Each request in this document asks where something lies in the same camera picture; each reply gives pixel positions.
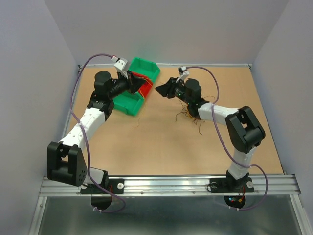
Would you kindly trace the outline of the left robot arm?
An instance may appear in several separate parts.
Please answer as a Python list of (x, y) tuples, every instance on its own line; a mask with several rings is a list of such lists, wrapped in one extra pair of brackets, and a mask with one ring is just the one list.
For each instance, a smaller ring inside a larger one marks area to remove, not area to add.
[(136, 93), (145, 84), (145, 79), (131, 71), (118, 72), (117, 79), (108, 71), (101, 71), (94, 79), (94, 91), (83, 116), (74, 116), (77, 124), (71, 131), (47, 147), (47, 177), (73, 186), (92, 183), (93, 189), (103, 193), (108, 189), (109, 181), (102, 176), (92, 178), (90, 158), (84, 158), (83, 150), (90, 151), (89, 140), (111, 115), (114, 98), (123, 92)]

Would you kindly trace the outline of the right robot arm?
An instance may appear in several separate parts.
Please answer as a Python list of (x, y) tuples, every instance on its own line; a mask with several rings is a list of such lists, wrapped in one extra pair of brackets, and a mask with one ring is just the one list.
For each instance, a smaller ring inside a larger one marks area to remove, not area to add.
[(253, 110), (242, 108), (227, 108), (205, 100), (201, 94), (201, 86), (196, 79), (179, 82), (170, 78), (165, 84), (157, 86), (156, 91), (165, 98), (178, 98), (187, 105), (189, 114), (199, 120), (212, 121), (215, 128), (218, 125), (227, 127), (234, 153), (226, 151), (232, 163), (224, 178), (216, 178), (208, 184), (211, 193), (236, 193), (241, 189), (253, 192), (249, 169), (256, 148), (261, 144), (266, 134)]

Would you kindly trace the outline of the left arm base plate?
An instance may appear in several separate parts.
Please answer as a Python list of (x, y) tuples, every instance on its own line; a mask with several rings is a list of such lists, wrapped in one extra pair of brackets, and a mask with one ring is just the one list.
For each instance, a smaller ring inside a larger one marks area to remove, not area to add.
[[(106, 184), (107, 191), (110, 191), (113, 194), (123, 194), (125, 180), (123, 178), (109, 178), (108, 183)], [(92, 194), (106, 194), (103, 190), (99, 189), (94, 184), (83, 184), (80, 189), (82, 195), (92, 195)]]

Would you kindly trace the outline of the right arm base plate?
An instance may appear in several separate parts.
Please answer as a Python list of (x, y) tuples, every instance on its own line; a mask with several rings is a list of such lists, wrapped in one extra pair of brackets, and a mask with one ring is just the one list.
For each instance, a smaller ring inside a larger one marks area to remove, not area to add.
[(209, 180), (209, 190), (212, 193), (239, 193), (239, 192), (254, 192), (254, 186), (250, 177), (239, 180), (230, 178), (212, 178)]

